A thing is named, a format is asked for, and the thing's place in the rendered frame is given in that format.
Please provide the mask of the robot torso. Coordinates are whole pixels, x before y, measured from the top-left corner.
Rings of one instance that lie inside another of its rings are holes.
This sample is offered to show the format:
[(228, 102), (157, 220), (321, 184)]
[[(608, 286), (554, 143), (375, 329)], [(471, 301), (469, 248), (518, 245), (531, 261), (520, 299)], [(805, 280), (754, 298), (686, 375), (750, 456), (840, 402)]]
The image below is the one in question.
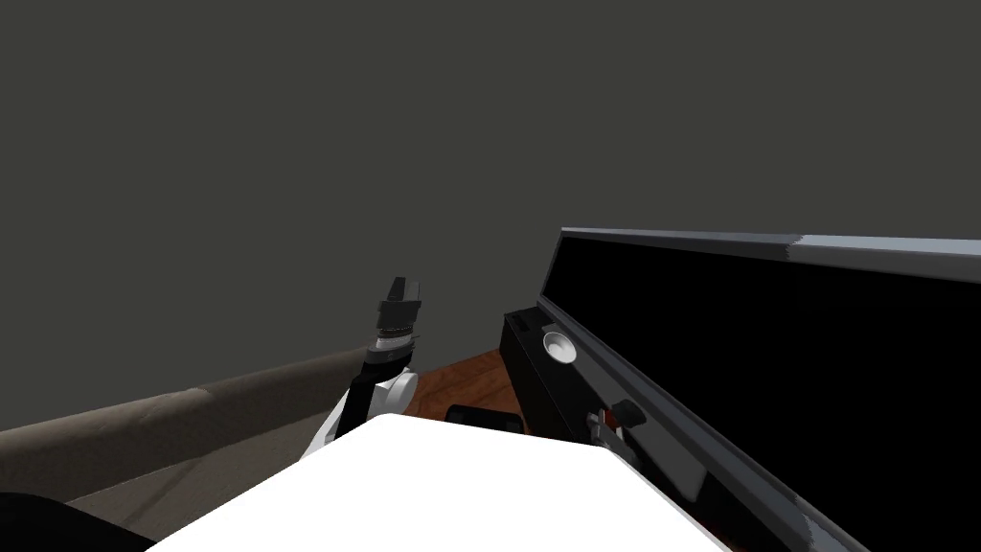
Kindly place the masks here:
[(606, 448), (386, 413), (148, 552), (730, 552)]

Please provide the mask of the white round knob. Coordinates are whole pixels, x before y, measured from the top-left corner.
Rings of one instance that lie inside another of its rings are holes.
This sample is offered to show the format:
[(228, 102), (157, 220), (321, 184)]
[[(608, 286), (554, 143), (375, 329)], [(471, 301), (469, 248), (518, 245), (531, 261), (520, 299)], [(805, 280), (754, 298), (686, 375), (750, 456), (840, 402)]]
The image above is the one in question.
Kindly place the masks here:
[(572, 364), (577, 358), (575, 344), (564, 333), (550, 331), (544, 333), (542, 345), (550, 358), (561, 364)]

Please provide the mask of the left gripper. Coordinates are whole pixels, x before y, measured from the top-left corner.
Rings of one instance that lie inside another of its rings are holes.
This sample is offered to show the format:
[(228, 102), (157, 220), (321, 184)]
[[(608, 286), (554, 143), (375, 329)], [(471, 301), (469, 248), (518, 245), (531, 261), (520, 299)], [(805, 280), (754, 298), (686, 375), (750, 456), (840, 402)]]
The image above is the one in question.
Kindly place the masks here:
[(410, 334), (422, 306), (420, 284), (396, 277), (386, 298), (378, 304), (377, 329), (380, 334)]

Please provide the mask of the black appliance with grey frame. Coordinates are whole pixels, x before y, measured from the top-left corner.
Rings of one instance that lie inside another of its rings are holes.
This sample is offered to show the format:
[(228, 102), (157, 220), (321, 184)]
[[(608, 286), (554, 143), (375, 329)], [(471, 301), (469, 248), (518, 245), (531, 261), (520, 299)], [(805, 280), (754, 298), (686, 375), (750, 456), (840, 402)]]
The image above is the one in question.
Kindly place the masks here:
[(637, 403), (738, 552), (981, 552), (981, 240), (564, 228), (499, 352), (535, 436)]

